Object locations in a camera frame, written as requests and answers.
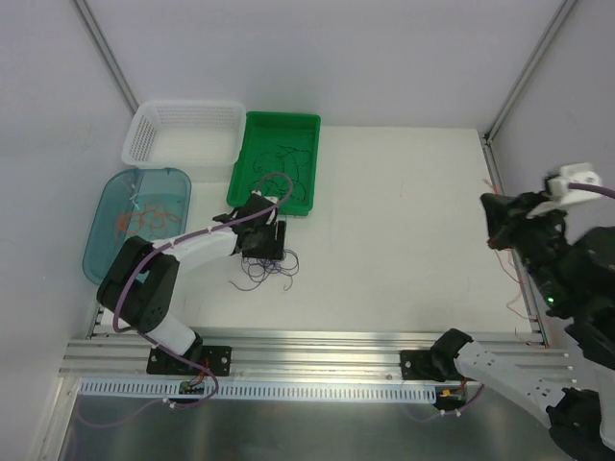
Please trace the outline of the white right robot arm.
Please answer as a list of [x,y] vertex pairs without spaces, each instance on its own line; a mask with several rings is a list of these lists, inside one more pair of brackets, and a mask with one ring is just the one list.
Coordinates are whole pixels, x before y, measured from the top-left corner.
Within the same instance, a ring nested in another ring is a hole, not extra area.
[[614,457],[614,229],[594,227],[575,242],[566,238],[566,213],[540,210],[543,193],[480,197],[493,250],[518,255],[545,304],[547,316],[586,361],[594,389],[558,387],[467,338],[458,348],[435,351],[440,377],[465,377],[497,391],[548,429],[552,441],[575,460]]

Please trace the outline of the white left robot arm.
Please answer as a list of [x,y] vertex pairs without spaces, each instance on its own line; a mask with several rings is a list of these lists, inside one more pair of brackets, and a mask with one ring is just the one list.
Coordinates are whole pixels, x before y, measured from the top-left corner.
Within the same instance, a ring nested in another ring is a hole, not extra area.
[[167,354],[178,372],[195,372],[203,339],[171,312],[178,279],[219,258],[270,249],[282,202],[254,191],[244,206],[214,217],[202,230],[126,240],[96,294],[112,313],[113,330],[136,332]]

